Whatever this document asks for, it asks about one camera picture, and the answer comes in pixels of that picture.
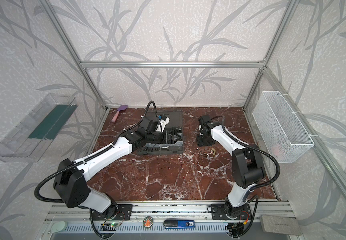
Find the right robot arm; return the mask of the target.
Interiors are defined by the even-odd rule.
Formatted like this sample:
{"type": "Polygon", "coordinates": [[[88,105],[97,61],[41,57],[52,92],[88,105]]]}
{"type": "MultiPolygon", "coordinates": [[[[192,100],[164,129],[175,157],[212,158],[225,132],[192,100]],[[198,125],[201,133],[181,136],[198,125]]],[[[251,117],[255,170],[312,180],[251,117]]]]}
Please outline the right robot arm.
{"type": "Polygon", "coordinates": [[[255,189],[274,183],[280,176],[280,164],[269,153],[259,149],[256,145],[249,145],[235,135],[225,126],[225,118],[215,122],[216,117],[208,115],[199,118],[199,134],[196,141],[200,147],[212,146],[215,142],[222,145],[232,157],[232,176],[234,185],[226,197],[225,207],[228,216],[239,211],[248,204],[248,196],[255,189]],[[260,183],[266,176],[263,157],[270,159],[275,165],[275,175],[267,182],[260,183]]]}

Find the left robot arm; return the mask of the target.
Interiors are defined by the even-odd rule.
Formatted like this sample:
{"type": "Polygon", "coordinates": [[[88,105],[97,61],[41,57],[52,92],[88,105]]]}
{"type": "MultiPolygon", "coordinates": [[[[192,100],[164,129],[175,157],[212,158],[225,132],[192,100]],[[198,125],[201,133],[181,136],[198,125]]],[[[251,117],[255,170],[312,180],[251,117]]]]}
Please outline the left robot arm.
{"type": "Polygon", "coordinates": [[[104,213],[115,206],[112,199],[88,186],[97,173],[118,159],[144,147],[147,143],[162,144],[168,135],[165,131],[170,118],[165,115],[149,118],[144,116],[129,129],[124,129],[115,140],[104,148],[75,161],[63,160],[56,173],[42,180],[34,190],[34,196],[48,203],[64,203],[68,208],[84,207],[104,213]],[[40,189],[54,180],[53,188],[59,199],[40,194],[40,189]]]}

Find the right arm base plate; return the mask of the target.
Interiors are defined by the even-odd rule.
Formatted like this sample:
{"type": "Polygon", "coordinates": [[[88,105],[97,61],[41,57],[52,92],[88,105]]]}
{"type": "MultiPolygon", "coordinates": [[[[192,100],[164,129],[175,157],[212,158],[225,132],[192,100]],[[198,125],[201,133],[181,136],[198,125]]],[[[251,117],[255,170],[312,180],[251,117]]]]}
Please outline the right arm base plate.
{"type": "Polygon", "coordinates": [[[249,204],[244,204],[237,208],[227,204],[211,204],[208,211],[212,215],[213,220],[250,220],[252,211],[249,204]]]}

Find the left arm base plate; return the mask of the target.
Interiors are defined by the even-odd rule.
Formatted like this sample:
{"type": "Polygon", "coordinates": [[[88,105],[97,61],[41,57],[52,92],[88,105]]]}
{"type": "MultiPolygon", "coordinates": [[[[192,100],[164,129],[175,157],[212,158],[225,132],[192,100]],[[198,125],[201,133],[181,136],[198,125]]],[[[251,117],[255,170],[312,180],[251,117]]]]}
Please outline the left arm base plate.
{"type": "Polygon", "coordinates": [[[129,221],[133,210],[132,204],[111,205],[103,213],[92,210],[90,220],[93,221],[129,221]]]}

